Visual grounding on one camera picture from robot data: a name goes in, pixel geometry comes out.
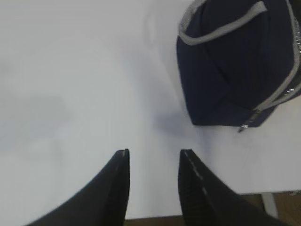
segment white table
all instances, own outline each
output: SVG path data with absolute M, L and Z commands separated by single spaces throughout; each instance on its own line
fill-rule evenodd
M 0 225 L 51 211 L 123 148 L 127 218 L 181 213 L 181 148 L 238 193 L 301 189 L 301 98 L 242 134 L 191 124 L 175 54 L 188 4 L 0 0 Z

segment zipper pull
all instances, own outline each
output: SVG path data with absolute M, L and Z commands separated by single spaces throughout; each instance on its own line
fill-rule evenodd
M 250 124 L 252 124 L 252 122 L 254 122 L 256 120 L 256 118 L 258 117 L 258 115 L 260 113 L 261 113 L 261 110 L 255 110 L 254 113 L 252 114 L 252 116 L 247 121 L 245 121 L 244 124 L 242 124 L 240 126 L 240 128 L 238 129 L 238 133 L 241 133 L 245 129 L 249 128 Z

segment bag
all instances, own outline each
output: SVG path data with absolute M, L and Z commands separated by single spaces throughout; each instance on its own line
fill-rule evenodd
M 258 127 L 301 94 L 300 8 L 298 0 L 196 0 L 189 6 L 177 56 L 194 125 Z

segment wooden floor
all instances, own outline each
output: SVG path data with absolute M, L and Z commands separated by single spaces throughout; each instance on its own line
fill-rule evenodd
M 244 195 L 246 200 L 263 211 L 260 195 Z M 291 226 L 301 226 L 301 194 L 274 194 L 279 219 Z M 124 226 L 185 226 L 181 216 L 127 220 Z

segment gray trim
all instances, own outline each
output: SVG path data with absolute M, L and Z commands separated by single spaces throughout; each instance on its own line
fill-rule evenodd
M 249 11 L 243 15 L 241 18 L 239 18 L 236 21 L 233 21 L 230 24 L 226 24 L 222 27 L 217 28 L 215 31 L 206 34 L 204 36 L 198 37 L 198 38 L 192 38 L 188 35 L 185 34 L 191 19 L 195 13 L 195 11 L 198 9 L 198 7 L 202 6 L 206 0 L 196 0 L 194 1 L 186 10 L 180 24 L 179 24 L 179 36 L 183 40 L 183 42 L 187 45 L 193 46 L 193 45 L 198 45 L 207 41 L 211 41 L 213 39 L 219 38 L 223 35 L 226 35 L 241 26 L 247 24 L 250 22 L 252 19 L 254 19 L 256 16 L 259 14 L 266 12 L 267 8 L 265 7 L 264 3 L 262 1 L 259 1 L 255 3 Z
M 287 7 L 288 7 L 288 11 L 290 13 L 291 16 L 291 26 L 292 26 L 292 33 L 293 33 L 293 54 L 294 54 L 294 65 L 292 67 L 291 72 L 288 74 L 287 78 L 284 80 L 284 82 L 278 87 L 278 89 L 270 96 L 268 97 L 265 101 L 263 101 L 261 104 L 259 104 L 256 108 L 254 108 L 254 110 L 265 110 L 268 109 L 270 107 L 279 105 L 285 101 L 287 101 L 288 99 L 292 98 L 296 92 L 298 92 L 301 89 L 301 84 L 299 84 L 294 91 L 289 92 L 289 94 L 287 94 L 286 96 L 284 96 L 281 99 L 278 99 L 275 101 L 276 98 L 279 97 L 279 95 L 281 95 L 285 89 L 287 88 L 287 86 L 291 83 L 291 81 L 293 80 L 293 78 L 295 77 L 296 73 L 298 72 L 298 69 L 300 67 L 300 54 L 299 54 L 299 48 L 297 46 L 297 40 L 296 40 L 296 26 L 295 26 L 295 17 L 293 14 L 293 9 L 291 7 L 291 4 L 289 3 L 288 0 L 285 0 Z

